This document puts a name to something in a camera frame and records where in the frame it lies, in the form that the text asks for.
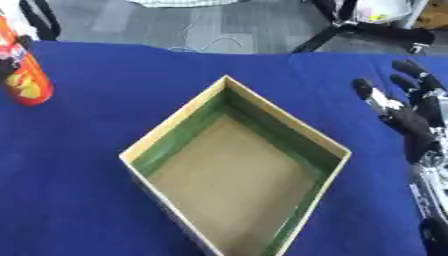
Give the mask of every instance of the orange can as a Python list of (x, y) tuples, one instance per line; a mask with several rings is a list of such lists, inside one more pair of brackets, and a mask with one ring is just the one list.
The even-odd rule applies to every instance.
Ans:
[(22, 45), (16, 43), (17, 34), (0, 16), (0, 58), (12, 57), (19, 67), (7, 77), (5, 84), (14, 99), (25, 106), (35, 106), (47, 101), (54, 87), (36, 59)]

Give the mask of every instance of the gray floor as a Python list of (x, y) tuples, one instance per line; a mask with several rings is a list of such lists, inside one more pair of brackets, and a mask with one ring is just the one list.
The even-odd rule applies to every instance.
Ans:
[[(201, 8), (145, 8), (125, 0), (49, 0), (63, 41), (145, 44), (173, 51), (284, 53), (327, 24), (299, 0), (251, 0)], [(319, 51), (405, 53), (392, 43), (337, 37)], [(448, 34), (423, 54), (448, 53)]]

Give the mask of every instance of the green box lining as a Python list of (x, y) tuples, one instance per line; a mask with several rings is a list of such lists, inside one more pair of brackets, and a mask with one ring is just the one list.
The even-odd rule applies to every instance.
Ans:
[(340, 159), (320, 145), (301, 136), (233, 90), (226, 88), (210, 99), (134, 160), (132, 166), (143, 176), (151, 176), (170, 157), (179, 152), (223, 114), (233, 117), (264, 137), (272, 145), (304, 165), (308, 170), (313, 171), (317, 176), (313, 188), (298, 202), (293, 213), (279, 228), (272, 242), (263, 253), (263, 255), (274, 255), (294, 230)]

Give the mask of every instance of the table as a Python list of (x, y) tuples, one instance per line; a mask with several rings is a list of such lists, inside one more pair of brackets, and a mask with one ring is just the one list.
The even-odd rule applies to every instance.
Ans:
[[(402, 138), (350, 81), (388, 82), (401, 55), (217, 55), (50, 43), (56, 85), (35, 108), (0, 91), (0, 255), (201, 255), (135, 186), (118, 154), (224, 74), (353, 151), (287, 255), (420, 256)], [(414, 57), (448, 81), (446, 57)]]

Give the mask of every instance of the white object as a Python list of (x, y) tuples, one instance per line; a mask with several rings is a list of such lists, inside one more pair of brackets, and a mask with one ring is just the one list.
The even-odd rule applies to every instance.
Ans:
[[(337, 0), (338, 8), (344, 0)], [(389, 23), (401, 20), (412, 12), (408, 0), (359, 0), (354, 20), (375, 24)]]
[(19, 6), (20, 0), (3, 0), (0, 1), (0, 13), (6, 17), (8, 24), (14, 29), (19, 35), (29, 35), (33, 40), (38, 40), (37, 30), (32, 27)]
[(127, 0), (145, 7), (198, 7), (223, 5), (238, 2), (238, 0)]
[(414, 4), (412, 6), (412, 12), (409, 16), (397, 22), (397, 26), (400, 28), (410, 29), (414, 26), (415, 21), (418, 19), (420, 14), (422, 13), (425, 6), (428, 4), (428, 0), (414, 0)]

